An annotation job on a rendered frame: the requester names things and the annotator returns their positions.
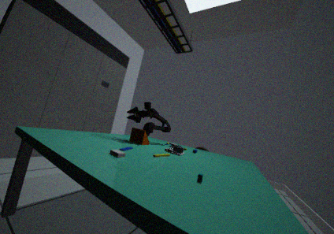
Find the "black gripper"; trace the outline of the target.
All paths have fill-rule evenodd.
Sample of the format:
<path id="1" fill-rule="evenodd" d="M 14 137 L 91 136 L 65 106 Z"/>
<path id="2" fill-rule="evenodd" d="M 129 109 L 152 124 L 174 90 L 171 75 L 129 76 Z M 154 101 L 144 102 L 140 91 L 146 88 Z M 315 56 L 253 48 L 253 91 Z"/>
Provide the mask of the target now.
<path id="1" fill-rule="evenodd" d="M 127 113 L 133 113 L 134 114 L 134 115 L 131 115 L 127 118 L 133 120 L 136 123 L 139 123 L 139 118 L 140 117 L 142 117 L 142 118 L 145 117 L 145 110 L 144 111 L 138 111 L 138 107 L 135 107 L 132 110 L 129 110 Z"/>

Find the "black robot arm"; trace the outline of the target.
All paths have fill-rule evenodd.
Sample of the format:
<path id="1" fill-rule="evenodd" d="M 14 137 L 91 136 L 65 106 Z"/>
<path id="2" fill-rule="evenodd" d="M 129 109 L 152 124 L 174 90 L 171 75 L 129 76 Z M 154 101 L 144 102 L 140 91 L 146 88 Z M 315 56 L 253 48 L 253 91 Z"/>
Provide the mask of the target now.
<path id="1" fill-rule="evenodd" d="M 170 125 L 168 123 L 168 121 L 163 118 L 162 116 L 160 116 L 157 112 L 157 110 L 155 110 L 154 108 L 151 108 L 151 102 L 145 102 L 144 103 L 144 107 L 145 107 L 145 117 L 150 117 L 150 119 L 156 118 L 158 119 L 161 123 L 162 126 L 157 126 L 154 125 L 154 123 L 150 122 L 150 123 L 146 123 L 143 127 L 143 130 L 146 131 L 147 136 L 149 136 L 150 133 L 153 133 L 153 130 L 160 130 L 163 132 L 170 132 L 171 128 Z M 165 127 L 164 125 L 167 125 L 168 127 Z"/>

